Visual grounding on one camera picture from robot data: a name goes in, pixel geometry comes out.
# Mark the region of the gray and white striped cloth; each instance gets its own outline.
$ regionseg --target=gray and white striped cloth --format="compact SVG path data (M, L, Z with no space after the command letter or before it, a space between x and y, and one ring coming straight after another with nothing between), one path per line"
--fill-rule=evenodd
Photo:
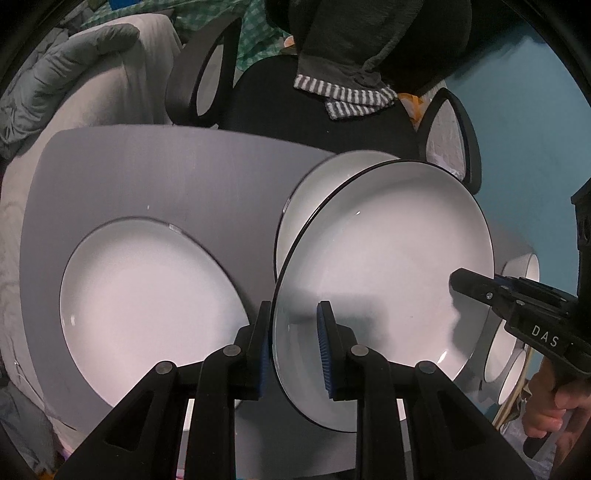
M379 90L352 89L301 73L295 77L294 88L327 97L324 105L332 120L369 115L398 98L389 86Z

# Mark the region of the human hand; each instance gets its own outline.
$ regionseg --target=human hand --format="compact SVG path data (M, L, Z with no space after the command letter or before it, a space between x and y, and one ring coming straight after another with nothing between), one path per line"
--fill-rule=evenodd
M556 441L554 468L569 454L591 417L591 383L575 380L553 393L555 384L552 363L544 358L540 371L530 380L531 398L527 401L523 416L525 434L543 438L547 432L559 431L565 412L576 409L565 431Z

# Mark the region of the black rim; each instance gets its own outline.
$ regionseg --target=black rim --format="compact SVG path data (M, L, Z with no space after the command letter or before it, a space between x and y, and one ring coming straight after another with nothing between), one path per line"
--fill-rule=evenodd
M529 268L529 267L530 267L530 262L531 262L531 259L532 259L532 257L534 257L534 256L536 257L536 261L539 261L539 260L537 260L537 258L538 258L538 255L537 255L535 252L532 252L532 253L531 253L530 260L527 262L527 267L525 268L526 272L527 272L527 268ZM492 309L489 309L489 311L488 311L488 312L489 312L489 313L488 313L488 315L487 315L487 317L486 317L486 321L488 321L488 317L491 315L491 313L492 313L492 314L495 314L495 313L492 311ZM498 331L499 331L499 328L501 328L501 324L503 323L503 321L504 321L504 319L501 319L501 321L499 322L499 326L496 328L496 330L495 330L495 334L492 336L491 344L488 346L488 348L487 348L487 350L486 350L486 361L485 361L485 364L484 364L484 368L485 368L485 369L486 369L486 364L488 363L488 357L491 355L492 344L493 344L493 342L495 341L496 334L498 333ZM525 349L525 347L527 346L527 344L526 344L526 343L524 343L523 341L519 340L518 338L516 338L516 339L515 339L515 345L513 346L513 350L515 350L515 348L516 348L517 346L520 346L520 348L521 348L522 350L524 350L524 349ZM507 365L505 365L505 366L503 367L503 370L501 371L501 373L499 374L499 376L498 376L497 378L495 378L495 379L494 379L492 382L487 382L487 381L484 379L484 372L485 372L485 371L482 371L482 378L483 378L483 382L484 382L484 383L486 383L486 384L488 384L488 385L494 385L494 384L498 383L498 381L499 381L499 379L500 379L501 375L503 374L503 372L505 371L505 368L506 368L506 367L507 367Z
M503 378L503 381L499 381L498 383L500 383L499 385L499 394L497 395L496 398L496 403L499 404L500 406L502 406L507 400L509 400L511 398L511 394L513 393L513 390L515 389L515 387L517 386L517 384L519 383L519 378L521 376L521 374L523 373L523 370L527 367L527 350L526 350L526 346L522 347L521 350L519 350L519 353L517 355L515 355L515 348L517 348L519 345L519 342L515 343L515 346L513 347L513 352L511 352L511 357L509 358L509 362L507 363L507 365L505 365L505 368L503 369L503 371L505 371L505 369L507 370L507 374L505 375L505 378ZM501 393L503 390L503 387L505 386L505 383L507 382L507 379L509 378L509 375L511 374L511 370L513 370L513 367L515 366L515 364L517 363L517 360L519 360L519 357L521 355L525 354L525 359L523 362L523 366L521 367L521 370L519 371L519 376L517 377L517 382L515 382L515 385L513 385L513 388L511 388L511 391L508 393L507 398L504 399L504 401L501 403L499 402L499 400L501 399Z
M394 155L387 154L386 152L380 152L379 150L355 150L355 151L356 152L383 153L383 154L389 155L391 157L394 156ZM351 153L351 152L338 153L338 154L335 154L335 155L325 158L323 161L321 161L318 165L316 165L314 168L312 168L308 173L306 173L306 175L304 175L300 179L300 181L297 183L297 185L295 186L293 191L287 197L287 200L285 201L285 205L283 206L283 210L281 211L281 216L279 217L279 223L277 224L277 230L275 231L275 242L273 243L273 276L275 277L275 283L277 283L277 279L278 279L278 275L277 275L277 244L279 242L279 230L281 229L281 224L283 223L283 217L285 216L287 209L290 207L293 196L296 194L296 192L300 188L301 184L304 183L304 181L310 175L312 175L316 170L318 170L318 168L320 168L322 165L324 165L328 161L332 160L333 158L340 157L341 155L347 155L349 153Z
M318 216L318 214L320 213L320 211L326 206L328 205L328 203L341 191L343 190L347 185L351 184L352 182L354 182L355 180L357 180L358 178L360 178L361 176L365 175L366 173L369 173L370 171L376 170L377 168L380 167L385 167L391 164L395 164L395 163L420 163L420 164L424 164L424 165L428 165L429 167L432 168L436 168L438 170L441 170L443 172L445 172L446 175L449 175L451 178L453 178L459 185L462 186L462 189L466 190L466 192L468 193L468 195L470 196L470 198L474 201L474 204L478 207L480 214L482 215L482 218L484 219L484 223L486 226L486 231L488 232L488 236L489 236L489 240L491 243L491 251L493 254L493 258L495 255L494 252L494 248L492 245L492 239L491 239L491 232L488 226L488 223L486 221L486 217L484 215L484 212L482 212L482 208L480 208L480 205L478 205L478 202L476 201L476 199L472 196L472 194L467 190L466 186L457 178L455 178L454 175L452 175L451 173L449 173L447 170L445 170L445 168L441 168L437 165L433 165L431 163L425 163L422 162L420 160L403 160L403 159L398 159L398 160L388 160L382 163L379 163L377 165L372 165L371 167L368 167L362 171L360 171L359 173L353 175L351 178L347 179L346 181L344 181L340 186L338 186L336 189L334 189L334 191L332 191L332 193L325 198L325 200L318 206L318 208L314 211L314 213L310 216L310 218L307 220L307 222L304 224L304 226L302 227L302 229L300 230L300 233L298 233L297 237L295 238L293 244L290 247L290 251L287 254L287 256L285 257L285 261L283 262L283 266L281 267L281 272L279 274L279 277L277 279L276 285L275 285L275 291L273 292L273 300L271 302L271 318L269 319L269 332L268 332L268 339L269 339L269 358L271 360L271 365L273 366L273 371L275 372L275 377L279 383L279 386L281 388L281 391L283 392L283 395L285 396L285 398L287 399L287 401L294 407L294 409L300 413L300 415L302 415L306 420L312 422L315 425L318 425L319 427L322 427L326 430L331 430L333 432L342 432L342 433L355 433L355 431L352 432L343 432L343 430L336 430L336 429L332 429L330 427L326 427L324 425L321 425L320 423L312 420L310 417L308 417L306 414L304 414L292 401L291 398L289 397L289 395L287 394L287 392L285 391L285 389L283 388L283 384L281 383L281 378L279 377L279 373L277 372L277 366L275 364L275 349L274 349L274 344L273 344L273 337L274 337L274 326L275 326L275 308L277 306L277 297L279 295L279 290L281 289L281 283L283 281L283 278L285 276L285 271L287 269L287 267L289 266L289 263L291 261L291 257L294 254L294 251L297 248L297 245L299 244L300 240L302 239L302 237L304 236L306 230L308 230L308 227L312 224L312 222L315 220L315 218ZM464 363L464 366L462 367L462 369L464 369L464 367L466 366L467 362L469 360L466 359L466 362Z
M242 305L242 309L244 310L244 313L245 313L245 315L246 315L246 319L247 319L247 321L248 321L249 325L251 325L251 324L252 324L252 322L251 322L251 320L250 320L250 317L249 317L249 315L248 315L248 311L247 311L247 309L246 309L246 305L245 305L245 303L244 303L244 300L243 300L242 296L240 295L240 292L239 292L239 291L238 291L238 289L236 288L236 285L235 285L234 281L232 280L232 277L230 277L230 275L228 275L228 272L226 272L226 270L225 270L225 269L224 269L224 268L223 268L223 267L220 265L220 263L219 263L219 262L217 261L217 259L216 259L216 258L215 258L215 257L214 257L212 254L211 254L211 252L209 252L209 251L208 251L208 250L207 250L207 249L206 249L206 248L205 248L205 247L204 247L202 244L200 244L199 242L197 242L197 241L196 241L196 240L195 240L195 239L194 239L192 236L190 236L190 235L189 235L187 232L185 232L184 230L182 230L182 229L180 229L180 228L176 227L176 226L175 226L175 225L173 225L172 223L164 222L164 221L162 221L162 220L160 220L160 219L157 219L157 218L152 218L152 217L148 217L148 216L131 216L131 217L124 216L124 217L119 217L119 218L116 218L116 219L113 219L113 220L109 220L108 222L101 223L100 225L98 225L98 226L94 227L94 228L93 228L93 229L92 229L90 232L88 232L88 233L87 233L87 234L84 236L84 238L83 238L82 240L80 240L80 241L78 242L78 244L76 245L76 247L74 248L74 250L72 250L72 252L70 253L70 256L68 257L68 261L66 262L66 266L64 267L64 271L63 271L63 273L61 274L62 281L63 281L63 277L64 277L64 275L65 275L65 273L66 273L66 268L67 268L68 264L70 263L70 260L72 259L72 256L74 255L74 253L76 252L76 250L78 250L79 246L82 244L82 242L83 242L84 240L86 240L86 239L87 239L88 237L90 237L90 236L91 236L93 233L95 233L96 231L100 230L101 228L103 228L103 227L104 227L104 226L106 226L106 225L110 225L110 224L112 224L112 223L117 223L117 222L123 222L123 221L125 221L125 220L145 220L145 221L148 221L148 222L159 223L160 225L164 225L164 226L172 225L173 227L175 227L175 228L176 228L176 230L174 230L174 232L175 232L175 233L177 233L177 234L179 234L179 235L181 235L181 236L185 237L185 238L186 238L186 239L188 239L190 242L192 242L192 243L194 243L195 245L197 245L197 246L198 246L198 247L199 247L201 250L203 250L203 251L204 251L204 252L207 254L207 256L209 256L209 258L211 258L211 259L213 260L213 262L214 262L214 263L215 263L215 264L218 266L218 268L219 268L219 269L220 269L220 270L223 272L223 274L225 275L225 277L228 279L228 281L230 282L230 285L232 286L232 288L233 288L233 289L234 289L234 291L236 292L236 295L238 295L238 299L240 300L240 304ZM70 357L72 358L72 361L74 362L74 364L76 365L76 367L78 367L78 364L76 363L76 361L75 361L75 360L74 360L74 358L72 357L72 353L70 352L70 349L69 349L69 348L67 348L67 350L68 350L68 355L70 355ZM90 385L90 384L88 383L88 380L87 380L87 379L84 377L84 375L82 375L82 378L83 378L84 382L86 382L86 383L89 385L89 387L92 389L92 391L93 391L93 392L94 392L94 393L95 393L95 394L96 394L98 397L100 397L102 401L104 401L104 402L105 402L107 405L109 405L109 404L108 404L108 402L107 402L106 400L104 400L104 399L103 399L103 398L102 398L102 397L101 397L101 396L98 394L98 392L97 392L97 391L96 391L96 390L95 390L95 389L92 387L92 385Z

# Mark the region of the dish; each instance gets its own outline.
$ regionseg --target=dish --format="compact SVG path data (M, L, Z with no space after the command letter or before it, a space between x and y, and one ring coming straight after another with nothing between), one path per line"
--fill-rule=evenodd
M124 219L90 233L61 283L61 325L76 366L116 405L158 362L200 362L248 325L215 260L172 225Z
M519 376L521 375L521 371L523 370L523 367L525 365L525 357L526 356L527 356L527 354L526 354L525 350L522 350L515 358L515 361L513 362L513 365L511 366L511 369L509 370L509 374L507 375L507 378L505 379L505 382L503 383L503 387L501 388L501 392L499 393L499 399L497 402L499 405L503 405L505 400L507 398L509 398L509 395L511 395L511 392L513 391L513 389L517 385L517 382L519 380Z
M304 177L283 207L275 236L275 278L297 235L322 202L355 174L389 160L397 157L371 150L352 151L328 158Z
M307 221L292 245L272 305L272 359L293 405L333 430L356 430L356 403L324 389L316 306L388 360L431 360L455 378L488 306L453 292L449 275L493 276L491 237L472 195L452 175L389 161L354 175Z
M540 281L540 263L535 254L522 255L507 262L502 275L505 277L529 278ZM505 320L501 320L492 340L484 368L485 382L494 382L511 359L517 339L505 330Z

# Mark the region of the plate rim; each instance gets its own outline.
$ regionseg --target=plate rim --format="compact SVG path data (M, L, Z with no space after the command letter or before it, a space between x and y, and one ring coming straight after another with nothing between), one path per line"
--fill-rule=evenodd
M242 300L242 297L238 291L238 289L236 288L236 285L234 285L234 282L232 281L232 278L230 277L230 275L228 275L228 272L226 272L226 270L224 269L224 267L217 261L217 259L207 250L207 248L205 248L200 242L198 242L197 240L195 240L188 232L185 232L184 230L182 230L181 228L177 227L176 225L170 223L170 222L166 222L164 220L158 219L158 218L154 218L154 217L150 217L150 216L141 216L141 215L135 215L135 216L121 216L121 217L117 217L111 220L108 220L106 222L101 223L98 226L95 226L90 232L88 232L83 238L82 240L80 240L77 245L74 247L74 250L72 250L72 252L70 252L70 255L68 257L68 260L64 266L64 271L61 274L61 280L60 280L60 295L58 298L58 302L59 302L59 316L60 316L60 324L61 324L61 333L64 336L64 340L66 342L66 348L67 348L67 352L70 355L70 357L72 358L72 361L74 362L76 368L78 369L78 371L80 372L82 378L84 379L84 381L89 385L89 387L94 391L94 393L96 395L98 395L98 397L104 401L110 408L115 408L117 404L115 405L111 405L108 401L106 401L96 390L95 388L90 384L90 382L86 379L86 377L82 374L82 371L80 370L80 367L78 366L78 364L76 363L76 359L74 359L74 356L72 355L72 352L70 350L70 347L68 345L68 341L66 338L66 334L64 332L63 329L63 319L61 318L61 289L63 286L63 281L64 281L64 276L66 275L66 271L68 268L68 265L70 264L70 262L72 261L72 257L74 256L74 253L76 253L76 251L80 248L81 244L87 239L89 238L91 235L93 235L94 233L96 233L98 230L108 226L108 225L113 225L114 223L123 223L123 222L127 222L128 220L140 220L143 222L148 222L148 223L154 223L157 225L161 225L171 231L173 231L174 233L176 233L177 235L180 235L182 237L185 237L186 239L188 239L192 244L196 245L198 248L200 248L213 262L214 264L220 269L220 271L222 272L222 274L224 275L224 277L226 277L226 279L229 281L229 284L231 285L231 287L233 288L234 292L236 293L236 296L238 297L238 300L240 302L240 305L242 307L242 313L243 316L246 318L246 321L248 322L248 325L250 325L250 319L248 317L248 314L246 313L246 308L244 306L244 301Z
M507 363L507 365L505 367L507 367L508 365L509 368L507 370L507 374L505 376L505 378L503 379L501 383L501 387L499 389L499 393L498 395L496 395L496 399L494 399L496 401L497 404L499 405L503 405L503 403L505 403L507 400L509 400L509 398L511 398L511 393L513 392L513 390L515 389L515 387L519 384L519 379L521 378L522 373L524 372L524 370L526 369L527 365L527 349L525 348L517 348L515 347L513 354L511 355L511 358L509 358L509 362ZM523 365L521 365L521 369L519 371L519 375L517 376L517 380L515 382L515 385L513 385L511 387L511 390L509 390L509 392L506 394L506 397L504 399L503 402L500 402L501 396L503 394L503 390L505 389L505 384L507 383L507 380L509 379L509 375L511 375L511 372L513 370L513 367L515 367L517 365L517 362L519 361L520 358L524 358L524 363Z
M318 163L318 165L316 165L315 167L312 167L307 173L306 175L304 175L300 181L297 183L297 185L295 186L295 188L291 191L290 195L287 197L287 200L285 201L285 204L283 206L283 210L281 211L281 216L279 217L279 223L277 223L277 230L275 231L275 240L273 241L273 276L275 277L275 283L277 283L279 275L277 274L277 245L279 243L279 231L281 229L281 224L283 223L283 217L285 216L285 213L287 212L287 209L289 208L291 201L293 200L294 195L296 194L296 192L298 191L298 189L300 188L300 186L306 181L307 178L310 177L310 175L312 175L316 170L318 170L320 167L322 167L323 165L325 165L326 163L328 163L330 160L336 158L336 157L342 157L344 155L349 155L351 153L381 153L383 155L387 155L389 156L391 159L390 160L384 160L383 162L380 162L376 165L381 165L382 163L385 162L389 162L392 160L396 160L396 161L400 161L400 158L396 158L396 155L391 155L389 153L386 152L382 152L380 150L372 150L372 149L363 149L363 150L351 150L348 152L342 152L342 153L337 153L335 155L331 155L330 157L325 158L323 161L321 161L320 163ZM285 257L284 260L284 264L287 262L287 258L288 256Z
M313 168L312 170L310 170L310 172L308 174L310 174L312 171L314 171L318 166L323 165L325 161L334 158L336 155L333 155L327 159L325 159L322 163L320 163L319 165L317 165L315 168ZM317 421L311 419L310 417L308 417L305 413L303 413L295 404L294 402L291 400L290 396L287 394L287 392L285 391L285 388L283 387L283 383L281 382L281 378L277 372L277 366L275 364L275 349L274 349L274 332L275 332L275 310L277 307L277 297L279 294L279 290L281 289L281 284L283 281L283 278L285 276L285 271L291 261L291 257L293 256L294 251L297 248L297 245L299 244L299 242L301 241L302 237L304 236L306 230L308 230L308 227L311 225L312 221L314 221L314 219L318 216L318 214L320 213L320 211L341 191L343 190L347 185L351 184L353 181L357 180L358 178L362 177L363 175L365 175L366 173L369 173L370 171L376 170L377 168L380 167L385 167L385 166L389 166L391 164L397 164L397 163L420 163L423 165L427 165L431 168L436 168L438 170L441 170L442 172L445 172L446 175L449 175L451 178L454 179L454 181L456 181L457 183L459 183L461 185L461 187L466 190L466 192L470 195L470 197L472 198L472 201L474 202L474 204L478 207L478 209L480 210L480 213L482 214L482 218L484 220L485 226L486 226L486 231L488 232L488 236L489 236L489 242L491 245L491 252L492 252L492 257L494 258L494 248L492 245L492 238L491 238L491 231L490 231L490 227L488 226L488 222L486 221L486 217L484 215L484 212L482 211L481 206L479 205L479 203L476 201L476 199L474 198L474 195L471 194L468 189L462 184L462 182L460 180L458 180L454 175L452 175L451 173L449 173L447 170L445 170L442 167L439 167L438 165L434 165L432 163L429 162L425 162L425 161L421 161L421 160L412 160L412 159L406 159L406 158L398 158L398 159L393 159L393 160L387 160L384 161L382 163L378 163L376 165L372 165L370 167L367 167L365 169L363 169L362 171L356 173L355 175L353 175L351 178L345 180L341 185L339 185L337 188L335 188L330 195L328 195L328 197L326 197L324 199L324 201L322 201L322 203L316 208L316 210L314 211L314 213L310 216L310 218L306 221L306 223L304 224L304 226L302 227L302 229L300 230L300 232L298 233L297 237L295 238L293 244L290 247L290 250L288 252L288 254L285 256L285 260L283 262L283 266L281 267L281 272L279 273L279 276L275 282L275 290L273 291L273 300L271 301L271 311L270 311L270 319L269 319L269 330L268 330L268 343L269 343L269 360L271 361L271 366L273 369L273 372L275 374L275 377L277 379L277 383L279 383L279 386L281 388L281 392L283 393L284 397L287 399L287 401L291 404L291 406L296 410L296 412L298 412L300 415L302 415L306 420L312 422L315 425L318 425L319 427L326 429L326 430L330 430L332 432L340 432L340 433L356 433L357 430L352 430L352 431L348 431L348 430L338 430L338 429L334 429L331 427L327 427L325 425L322 425L320 423L318 423ZM298 186L301 184L301 182L307 177L307 175L305 177L303 177L300 182L298 183ZM294 189L294 191L292 192L290 198L293 196L293 193L297 190L297 187Z
M537 270L538 270L538 275L537 275L537 276L538 276L538 280L537 280L537 281L539 281L539 280L540 280L540 275L539 275L539 273L540 273L540 259L538 258L538 254L537 254L536 252L532 251L532 252L530 252L530 253L528 253L528 254L524 254L524 255L522 255L522 256L524 257L524 256L526 256L526 255L528 255L529 257L528 257L528 259L527 259L527 266L526 266L526 268L525 268L525 278L528 278L528 276L527 276L527 273L528 273L528 272L527 272L527 271L528 271L528 269L529 269L529 267L530 267L531 261L532 261L532 260L534 259L534 257L535 257L535 261L536 261L536 263L538 264L538 267L537 267ZM503 274L504 274L504 270L505 270L505 268L506 268L506 266L507 266L507 263L508 263L508 262L506 262L506 263L505 263L505 265L503 266L503 269L502 269L503 271L501 271L501 275L503 275ZM509 363L511 363L511 356L509 356L509 360L507 360L507 363L505 364L505 366L504 366L504 367L503 367L503 369L501 370L501 373L499 373L499 374L496 376L496 378L494 378L493 380L491 380L491 381L489 381L489 382L488 382L488 381L486 381L486 378L485 378L485 375L486 375L486 366L488 365L488 359L489 359L489 357L490 357L490 355L491 355L491 352L492 352L492 345L493 345L493 343L494 343L494 341L495 341L496 334L498 333L498 330L499 330L499 329L501 328L501 326L503 325L503 322L505 322L505 323L506 323L506 320L505 320L505 319L503 319L503 318L501 318L501 321L499 322L499 326L496 328L496 330L495 330L495 334L493 335L493 338L492 338L492 340L491 340L491 342L490 342L490 344L488 345L488 347L487 347L487 350L486 350L486 357L485 357L485 361L484 361L484 367L483 367L483 371L482 371L482 379L483 379L483 381L484 381L485 383L487 383L487 384L490 384L490 385L492 385L492 384L496 383L496 381L498 380L498 378L499 378L499 377L500 377L500 376L503 374L503 371L505 370L505 367L506 367L506 366L507 366ZM520 340L519 340L517 337L514 337L514 338L515 338L515 344L513 345L513 349L515 349L515 348L517 347L517 344L518 344L518 342L520 341Z

